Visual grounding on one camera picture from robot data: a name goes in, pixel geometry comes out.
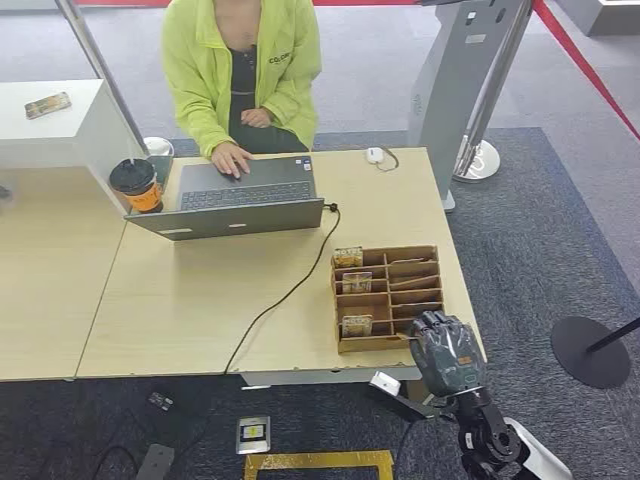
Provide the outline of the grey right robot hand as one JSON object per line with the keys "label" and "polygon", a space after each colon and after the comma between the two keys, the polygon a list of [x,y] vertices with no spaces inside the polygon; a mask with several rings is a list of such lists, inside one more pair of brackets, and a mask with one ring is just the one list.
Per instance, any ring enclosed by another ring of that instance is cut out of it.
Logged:
{"label": "grey right robot hand", "polygon": [[484,384],[486,364],[474,331],[443,311],[423,311],[411,326],[409,348],[426,388],[449,397]]}

